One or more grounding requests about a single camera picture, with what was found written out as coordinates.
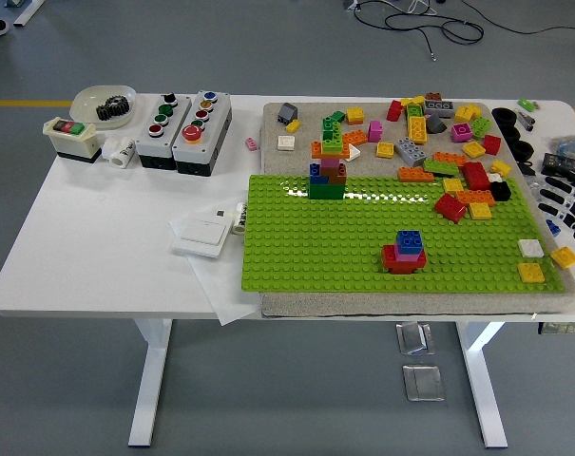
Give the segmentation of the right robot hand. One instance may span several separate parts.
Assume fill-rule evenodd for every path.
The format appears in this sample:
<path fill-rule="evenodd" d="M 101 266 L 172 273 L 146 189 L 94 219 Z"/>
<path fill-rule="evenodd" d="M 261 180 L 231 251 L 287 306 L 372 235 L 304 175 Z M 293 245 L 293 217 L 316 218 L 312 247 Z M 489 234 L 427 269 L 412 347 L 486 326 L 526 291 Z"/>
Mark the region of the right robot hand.
<path fill-rule="evenodd" d="M 541 173 L 538 207 L 570 228 L 575 239 L 575 159 L 546 153 Z"/>

